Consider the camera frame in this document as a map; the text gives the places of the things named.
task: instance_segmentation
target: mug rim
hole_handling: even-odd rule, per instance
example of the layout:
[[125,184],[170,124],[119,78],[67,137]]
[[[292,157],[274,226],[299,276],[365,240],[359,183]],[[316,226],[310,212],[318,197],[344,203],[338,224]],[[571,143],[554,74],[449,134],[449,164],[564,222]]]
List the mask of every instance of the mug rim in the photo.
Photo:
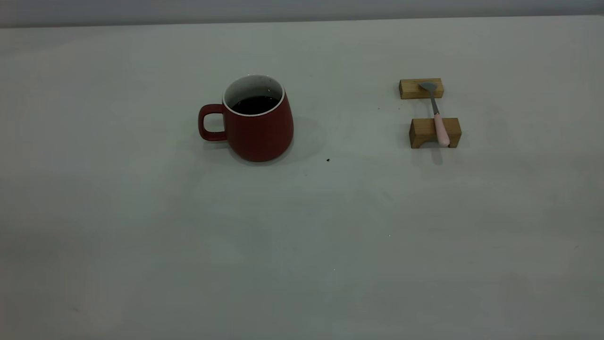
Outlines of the mug rim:
[[[270,109],[270,110],[268,110],[268,111],[265,111],[265,112],[262,112],[262,113],[258,113],[258,114],[241,114],[241,113],[235,112],[233,109],[231,109],[231,107],[230,107],[230,106],[228,106],[227,101],[226,101],[226,98],[225,98],[226,93],[227,93],[227,91],[228,91],[229,87],[231,87],[231,85],[232,85],[232,84],[234,84],[234,83],[236,83],[236,82],[238,82],[238,81],[240,81],[240,80],[242,80],[242,79],[245,79],[245,78],[248,78],[248,77],[254,77],[254,76],[255,76],[255,77],[264,77],[264,78],[268,78],[268,79],[270,79],[270,80],[274,81],[275,83],[279,84],[279,87],[281,87],[281,99],[279,99],[279,103],[277,103],[275,106],[273,106],[273,108],[272,108],[272,109]],[[277,79],[275,79],[275,78],[273,78],[273,77],[269,77],[269,76],[267,76],[267,75],[265,75],[265,74],[248,74],[247,76],[243,76],[243,77],[237,78],[237,79],[235,79],[234,81],[232,81],[232,82],[231,82],[231,83],[230,83],[230,84],[229,84],[229,85],[226,87],[225,91],[222,93],[222,105],[224,105],[224,107],[225,107],[227,110],[231,111],[232,113],[234,113],[234,114],[236,114],[236,115],[238,115],[238,116],[242,116],[242,117],[259,117],[259,116],[264,116],[265,114],[271,113],[271,112],[273,112],[274,110],[276,110],[276,109],[277,109],[277,108],[278,108],[278,107],[281,105],[281,103],[283,103],[283,99],[285,99],[285,88],[283,87],[283,85],[282,85],[282,84],[281,84],[279,81],[277,81]]]

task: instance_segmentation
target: spoon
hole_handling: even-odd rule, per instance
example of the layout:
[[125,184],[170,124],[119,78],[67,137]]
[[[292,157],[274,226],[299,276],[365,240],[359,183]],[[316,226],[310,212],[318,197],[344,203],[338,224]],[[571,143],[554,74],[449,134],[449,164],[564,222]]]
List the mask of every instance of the spoon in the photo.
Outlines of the spoon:
[[419,86],[430,92],[432,110],[434,111],[434,126],[436,127],[436,137],[439,140],[439,144],[440,146],[449,146],[449,135],[447,135],[443,119],[440,117],[439,108],[436,106],[436,100],[434,100],[434,91],[436,90],[437,85],[433,82],[425,82],[420,83]]

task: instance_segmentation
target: gray wall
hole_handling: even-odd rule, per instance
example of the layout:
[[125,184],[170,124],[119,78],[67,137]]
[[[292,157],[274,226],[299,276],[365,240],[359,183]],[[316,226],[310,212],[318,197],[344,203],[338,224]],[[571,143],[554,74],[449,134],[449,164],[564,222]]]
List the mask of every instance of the gray wall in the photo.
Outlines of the gray wall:
[[0,0],[0,27],[604,12],[604,0]]

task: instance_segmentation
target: wooden block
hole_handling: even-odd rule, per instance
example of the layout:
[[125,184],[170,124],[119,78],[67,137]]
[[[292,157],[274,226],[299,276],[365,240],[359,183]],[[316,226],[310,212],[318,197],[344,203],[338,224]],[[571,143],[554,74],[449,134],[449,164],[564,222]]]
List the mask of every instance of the wooden block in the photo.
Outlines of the wooden block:
[[434,98],[442,98],[445,93],[443,88],[443,82],[440,78],[429,78],[429,79],[403,79],[399,84],[400,98],[401,99],[418,99],[418,98],[430,98],[430,92],[424,90],[419,83],[433,82],[438,86],[434,91]]
[[[450,148],[456,148],[461,138],[461,127],[457,118],[443,118],[443,124],[449,135]],[[409,129],[409,139],[411,148],[419,149],[425,142],[437,141],[436,128],[434,127],[434,118],[421,118],[411,120]]]

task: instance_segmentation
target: metal spoon head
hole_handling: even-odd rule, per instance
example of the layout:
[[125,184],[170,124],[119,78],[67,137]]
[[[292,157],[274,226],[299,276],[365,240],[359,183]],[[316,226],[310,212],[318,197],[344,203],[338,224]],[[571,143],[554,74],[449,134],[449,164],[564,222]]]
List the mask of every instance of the metal spoon head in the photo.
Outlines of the metal spoon head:
[[423,87],[424,90],[428,90],[430,92],[434,92],[436,91],[436,88],[438,87],[435,83],[433,82],[425,82],[425,83],[420,83],[419,86]]

